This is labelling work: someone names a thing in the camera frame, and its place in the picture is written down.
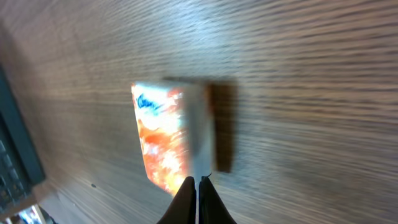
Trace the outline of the orange tissue pack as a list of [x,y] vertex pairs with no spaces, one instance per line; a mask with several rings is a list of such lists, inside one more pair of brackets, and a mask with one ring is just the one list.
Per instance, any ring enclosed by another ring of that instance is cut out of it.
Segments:
[[186,177],[195,182],[215,166],[210,91],[189,82],[134,82],[132,103],[148,179],[176,195]]

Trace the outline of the grey plastic shopping basket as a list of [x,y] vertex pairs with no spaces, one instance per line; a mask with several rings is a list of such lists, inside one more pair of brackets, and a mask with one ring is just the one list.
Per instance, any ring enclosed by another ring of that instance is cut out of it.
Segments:
[[35,203],[34,187],[45,179],[1,69],[1,218]]

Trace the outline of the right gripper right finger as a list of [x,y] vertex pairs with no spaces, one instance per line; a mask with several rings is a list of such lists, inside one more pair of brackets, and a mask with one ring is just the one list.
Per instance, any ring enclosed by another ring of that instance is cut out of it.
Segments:
[[208,176],[199,184],[199,224],[236,224]]

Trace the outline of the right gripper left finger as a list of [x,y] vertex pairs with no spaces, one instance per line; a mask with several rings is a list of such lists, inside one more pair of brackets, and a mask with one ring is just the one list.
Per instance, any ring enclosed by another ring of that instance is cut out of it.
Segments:
[[196,202],[195,180],[188,176],[157,224],[195,224]]

